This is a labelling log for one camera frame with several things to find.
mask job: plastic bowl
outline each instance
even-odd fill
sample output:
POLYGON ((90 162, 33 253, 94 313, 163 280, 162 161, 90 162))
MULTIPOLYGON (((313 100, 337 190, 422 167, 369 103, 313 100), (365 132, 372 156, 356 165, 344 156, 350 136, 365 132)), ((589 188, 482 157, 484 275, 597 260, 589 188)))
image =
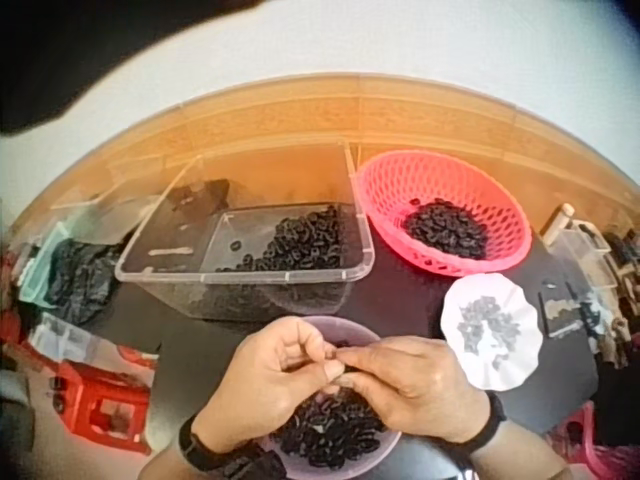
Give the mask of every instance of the plastic bowl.
POLYGON ((531 247, 531 228, 518 202, 486 173, 447 155, 401 150, 369 160, 358 172, 358 195, 384 241, 419 268, 462 277, 505 270, 520 263, 531 247), (442 198, 469 209, 487 226, 487 259, 444 253, 411 238, 402 228, 421 204, 442 198))
MULTIPOLYGON (((325 340, 331 343, 346 340, 351 345, 364 346, 380 340, 380 337, 368 328, 344 318, 312 316, 304 319, 320 330, 325 340)), ((340 470, 315 468, 309 465, 306 458, 286 455, 280 451, 278 444, 269 437, 263 438, 260 443, 265 450, 274 450, 278 453, 287 469, 287 478, 292 480, 347 480, 362 475, 380 463, 384 457, 389 455, 401 435, 401 432, 389 430, 379 433, 376 436, 380 441, 378 450, 364 455, 357 462, 347 460, 340 470)))

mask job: purple bowl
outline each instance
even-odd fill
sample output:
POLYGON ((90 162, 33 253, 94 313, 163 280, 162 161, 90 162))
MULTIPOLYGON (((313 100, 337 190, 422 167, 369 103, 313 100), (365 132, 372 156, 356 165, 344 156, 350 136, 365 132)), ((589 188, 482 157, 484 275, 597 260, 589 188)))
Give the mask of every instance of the purple bowl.
MULTIPOLYGON (((368 328, 344 318, 312 316, 304 317, 304 320, 320 330, 325 340, 331 343, 346 340, 351 345, 364 346, 380 340, 380 337, 368 328)), ((347 480, 362 475, 380 463, 396 446, 400 435, 402 435, 401 432, 389 430, 377 434, 376 438, 380 441, 378 450, 364 455, 356 462, 347 460, 340 470, 315 468, 309 465, 306 458, 286 455, 280 451, 279 445, 269 437, 264 437, 260 444, 265 450, 274 450, 278 453, 287 469, 287 477, 292 480, 347 480)))

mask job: pink basket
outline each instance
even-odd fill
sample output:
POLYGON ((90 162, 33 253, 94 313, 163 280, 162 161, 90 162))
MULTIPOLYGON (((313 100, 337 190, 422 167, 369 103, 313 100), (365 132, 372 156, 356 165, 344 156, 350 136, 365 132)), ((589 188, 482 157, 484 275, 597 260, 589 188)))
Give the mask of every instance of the pink basket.
POLYGON ((414 265, 453 277, 495 272, 520 263, 531 247, 531 228, 516 200, 481 170, 439 153, 386 152, 358 172, 358 195, 385 242, 414 265), (402 228, 405 217, 421 204, 443 198, 471 210, 487 225, 487 259, 444 253, 411 238, 402 228))

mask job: table surface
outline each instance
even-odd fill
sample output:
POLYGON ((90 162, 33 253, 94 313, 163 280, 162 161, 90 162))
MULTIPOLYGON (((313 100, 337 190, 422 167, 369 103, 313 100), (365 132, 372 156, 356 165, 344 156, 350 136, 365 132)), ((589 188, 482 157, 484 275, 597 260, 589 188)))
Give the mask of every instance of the table surface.
MULTIPOLYGON (((377 232, 372 234, 374 268, 354 284, 336 315, 366 325, 382 337, 441 337, 443 298, 455 279, 414 268, 389 249, 377 232)), ((562 283, 557 262, 535 235, 525 261, 502 273, 523 288, 536 308, 543 281, 562 283)), ((161 346, 146 437, 152 448, 163 448, 213 393, 237 344, 261 325, 189 319, 135 285, 123 285, 112 303, 92 323, 93 333, 148 352, 161 346)), ((539 322, 544 331, 540 315, 539 322)), ((560 339, 545 338, 535 372, 522 386, 499 395, 512 420, 543 433, 577 410, 597 384, 586 334, 579 330, 560 339)), ((457 472, 454 462, 436 445, 404 436, 389 457, 359 478, 447 478, 457 472)))

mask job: paper plate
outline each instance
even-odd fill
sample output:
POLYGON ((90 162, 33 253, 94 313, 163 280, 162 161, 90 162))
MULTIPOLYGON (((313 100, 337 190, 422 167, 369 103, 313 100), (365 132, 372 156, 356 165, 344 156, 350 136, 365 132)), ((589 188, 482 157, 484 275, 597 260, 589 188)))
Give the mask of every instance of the paper plate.
POLYGON ((538 366, 538 311, 499 273, 457 280, 444 298, 442 332, 469 382, 483 390, 522 385, 538 366))

